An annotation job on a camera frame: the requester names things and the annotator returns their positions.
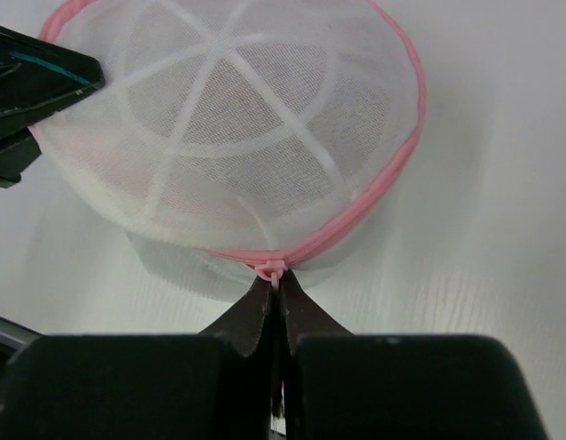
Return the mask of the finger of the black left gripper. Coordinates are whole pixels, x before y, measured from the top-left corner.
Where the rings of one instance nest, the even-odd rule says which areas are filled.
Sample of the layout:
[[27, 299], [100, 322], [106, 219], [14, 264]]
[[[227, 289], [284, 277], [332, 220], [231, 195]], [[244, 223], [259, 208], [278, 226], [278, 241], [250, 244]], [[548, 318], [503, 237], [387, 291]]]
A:
[[26, 128], [0, 140], [0, 188], [21, 182], [22, 173], [41, 154], [39, 144]]
[[104, 86], [96, 59], [0, 26], [0, 133], [17, 133]]

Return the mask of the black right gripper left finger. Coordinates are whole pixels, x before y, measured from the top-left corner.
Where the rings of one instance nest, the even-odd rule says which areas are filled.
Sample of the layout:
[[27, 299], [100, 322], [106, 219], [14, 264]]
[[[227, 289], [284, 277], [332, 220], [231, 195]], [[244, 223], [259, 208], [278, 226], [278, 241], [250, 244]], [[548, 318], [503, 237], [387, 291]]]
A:
[[45, 335], [0, 379], [0, 439], [266, 439], [272, 285], [202, 332]]

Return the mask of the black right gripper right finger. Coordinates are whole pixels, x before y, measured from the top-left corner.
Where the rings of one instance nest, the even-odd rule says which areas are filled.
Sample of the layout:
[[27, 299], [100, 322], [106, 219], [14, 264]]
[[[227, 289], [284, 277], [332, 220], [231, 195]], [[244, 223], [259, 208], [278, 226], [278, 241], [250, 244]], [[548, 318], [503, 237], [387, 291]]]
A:
[[279, 283], [290, 439], [545, 439], [521, 368], [486, 335], [354, 335]]

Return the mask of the white mesh laundry bag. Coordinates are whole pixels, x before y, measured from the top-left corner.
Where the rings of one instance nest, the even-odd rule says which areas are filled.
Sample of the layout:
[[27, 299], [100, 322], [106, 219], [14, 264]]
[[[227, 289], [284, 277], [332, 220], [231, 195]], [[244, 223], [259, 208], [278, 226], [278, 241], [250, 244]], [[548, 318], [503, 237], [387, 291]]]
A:
[[77, 195], [270, 284], [332, 264], [425, 122], [416, 48], [372, 1], [67, 1], [39, 36], [105, 76], [32, 128]]

